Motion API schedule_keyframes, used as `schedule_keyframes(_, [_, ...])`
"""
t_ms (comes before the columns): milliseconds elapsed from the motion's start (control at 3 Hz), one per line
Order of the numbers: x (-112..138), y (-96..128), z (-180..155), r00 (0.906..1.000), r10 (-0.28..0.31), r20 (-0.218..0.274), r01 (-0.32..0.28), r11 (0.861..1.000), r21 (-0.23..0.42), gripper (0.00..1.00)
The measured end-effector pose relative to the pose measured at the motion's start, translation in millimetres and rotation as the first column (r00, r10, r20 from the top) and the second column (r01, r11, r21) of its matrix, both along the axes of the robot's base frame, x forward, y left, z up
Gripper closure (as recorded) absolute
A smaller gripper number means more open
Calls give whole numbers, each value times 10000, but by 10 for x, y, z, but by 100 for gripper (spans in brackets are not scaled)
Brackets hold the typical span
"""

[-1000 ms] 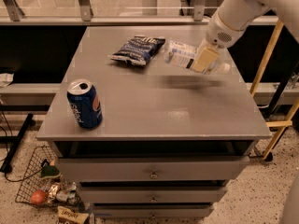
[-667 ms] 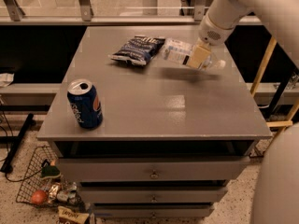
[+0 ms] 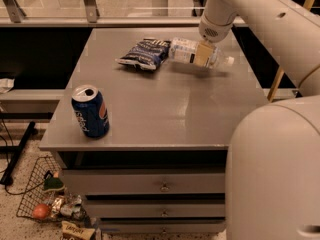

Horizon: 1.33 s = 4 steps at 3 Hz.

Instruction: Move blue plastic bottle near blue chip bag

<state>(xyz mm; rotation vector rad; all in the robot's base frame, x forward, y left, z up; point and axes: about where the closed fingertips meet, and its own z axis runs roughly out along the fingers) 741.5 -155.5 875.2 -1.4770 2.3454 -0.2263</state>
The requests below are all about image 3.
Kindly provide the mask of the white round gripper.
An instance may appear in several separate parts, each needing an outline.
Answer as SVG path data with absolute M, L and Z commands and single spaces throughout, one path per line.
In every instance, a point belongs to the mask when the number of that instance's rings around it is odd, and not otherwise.
M 221 42 L 228 35 L 234 21 L 233 14 L 209 15 L 203 14 L 199 23 L 199 34 L 211 43 Z M 194 64 L 207 67 L 214 47 L 210 43 L 199 42 L 196 51 Z

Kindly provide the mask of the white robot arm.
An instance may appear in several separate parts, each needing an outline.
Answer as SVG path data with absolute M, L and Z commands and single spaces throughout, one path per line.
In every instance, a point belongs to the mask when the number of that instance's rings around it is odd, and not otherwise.
M 226 240 L 319 240 L 320 19 L 291 0 L 207 0 L 199 31 L 241 17 L 300 92 L 248 114 L 225 170 Z

